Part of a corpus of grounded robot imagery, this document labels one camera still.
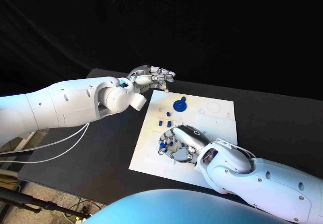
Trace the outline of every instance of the tripod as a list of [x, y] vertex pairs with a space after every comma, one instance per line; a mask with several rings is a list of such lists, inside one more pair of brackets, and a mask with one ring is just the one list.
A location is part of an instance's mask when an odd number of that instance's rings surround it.
[[1, 187], [0, 187], [0, 201], [3, 201], [4, 203], [9, 203], [10, 205], [13, 205], [19, 208], [30, 210], [34, 213], [39, 213], [40, 210], [29, 207], [26, 204], [36, 205], [46, 210], [52, 210], [52, 211], [56, 210], [56, 211], [65, 212], [65, 213], [75, 215], [78, 217], [82, 217], [82, 218], [91, 217], [88, 214], [84, 214], [81, 212], [76, 212], [71, 209], [66, 209], [66, 208], [58, 206], [58, 204], [53, 202], [46, 202], [37, 198], [33, 198], [30, 195], [26, 195], [20, 192], [16, 192], [16, 191], [1, 188]]

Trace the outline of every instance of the white board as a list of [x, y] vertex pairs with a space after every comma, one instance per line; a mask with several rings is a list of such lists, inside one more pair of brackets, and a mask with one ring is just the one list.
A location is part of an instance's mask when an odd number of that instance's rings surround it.
[[[176, 112], [173, 102], [182, 97], [186, 97], [187, 108], [183, 112]], [[210, 188], [202, 174], [193, 170], [193, 164], [179, 163], [166, 155], [159, 155], [159, 138], [179, 125], [196, 127], [210, 140], [222, 138], [238, 144], [232, 101], [153, 91], [130, 169]]]

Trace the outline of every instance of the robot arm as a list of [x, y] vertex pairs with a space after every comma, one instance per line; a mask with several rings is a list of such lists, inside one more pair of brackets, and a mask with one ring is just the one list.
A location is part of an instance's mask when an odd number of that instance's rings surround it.
[[140, 110], [148, 88], [167, 90], [174, 73], [143, 65], [125, 78], [99, 77], [59, 82], [42, 90], [0, 98], [0, 146], [27, 132], [72, 127]]
[[[170, 142], [176, 151], [167, 149]], [[248, 159], [236, 146], [221, 139], [210, 142], [190, 126], [161, 135], [159, 154], [195, 163], [221, 194], [236, 194], [251, 206], [291, 222], [323, 223], [321, 179], [277, 162]]]

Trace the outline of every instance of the black backdrop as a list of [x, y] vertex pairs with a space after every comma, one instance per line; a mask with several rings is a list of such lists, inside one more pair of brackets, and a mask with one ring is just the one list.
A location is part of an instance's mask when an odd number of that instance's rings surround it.
[[321, 99], [316, 6], [0, 0], [0, 95], [143, 64], [177, 79]]

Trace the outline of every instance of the black table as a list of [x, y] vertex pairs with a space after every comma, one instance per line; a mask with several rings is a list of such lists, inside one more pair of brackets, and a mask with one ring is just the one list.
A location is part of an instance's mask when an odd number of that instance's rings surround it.
[[[88, 75], [102, 76], [124, 77], [127, 74], [95, 69]], [[229, 79], [218, 77], [210, 83], [221, 81], [229, 82]], [[183, 81], [169, 83], [169, 89], [233, 101], [239, 146], [258, 157], [323, 178], [321, 101]], [[150, 101], [151, 91], [144, 96]], [[130, 106], [122, 113], [92, 122], [75, 148], [49, 162], [26, 164], [19, 178], [105, 204], [137, 192], [166, 188], [195, 190], [241, 202], [235, 195], [221, 195], [210, 189], [128, 170], [147, 107], [148, 103], [138, 112]], [[79, 128], [50, 129], [42, 144], [66, 138]], [[78, 137], [36, 151], [30, 161], [60, 154]]]

